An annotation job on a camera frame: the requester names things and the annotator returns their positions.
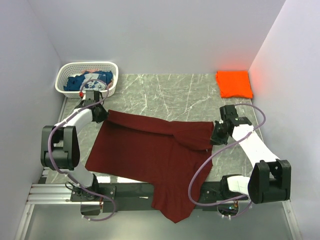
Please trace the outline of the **dark red t shirt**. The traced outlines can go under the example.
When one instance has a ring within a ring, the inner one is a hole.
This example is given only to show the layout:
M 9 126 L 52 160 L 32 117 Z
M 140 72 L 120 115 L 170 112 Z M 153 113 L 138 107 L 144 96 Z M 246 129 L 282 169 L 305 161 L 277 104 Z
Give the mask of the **dark red t shirt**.
M 212 163 L 211 121 L 167 121 L 109 110 L 87 170 L 147 182 L 152 207 L 174 223 L 190 216 Z

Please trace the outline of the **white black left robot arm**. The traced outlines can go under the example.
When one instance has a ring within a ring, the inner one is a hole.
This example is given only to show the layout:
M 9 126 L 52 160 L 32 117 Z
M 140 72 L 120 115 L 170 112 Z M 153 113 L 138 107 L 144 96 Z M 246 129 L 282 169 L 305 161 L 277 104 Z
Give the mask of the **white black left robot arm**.
M 41 132 L 40 162 L 70 179 L 71 191 L 89 201 L 102 196 L 95 174 L 80 162 L 78 133 L 90 123 L 105 121 L 109 113 L 103 107 L 103 94 L 96 90 L 80 92 L 81 101 L 73 112 L 55 125 L 46 125 Z

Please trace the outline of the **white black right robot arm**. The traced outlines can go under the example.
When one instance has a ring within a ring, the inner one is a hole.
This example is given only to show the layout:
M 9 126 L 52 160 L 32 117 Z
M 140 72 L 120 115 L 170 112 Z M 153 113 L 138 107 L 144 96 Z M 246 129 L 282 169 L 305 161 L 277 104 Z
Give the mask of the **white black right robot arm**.
M 257 127 L 247 117 L 239 116 L 234 104 L 220 107 L 219 112 L 220 120 L 215 122 L 211 144 L 227 145 L 229 138 L 234 139 L 253 167 L 249 177 L 224 175 L 220 181 L 221 195 L 226 199 L 245 195 L 255 204 L 289 200 L 292 172 L 289 161 L 272 153 L 258 136 Z

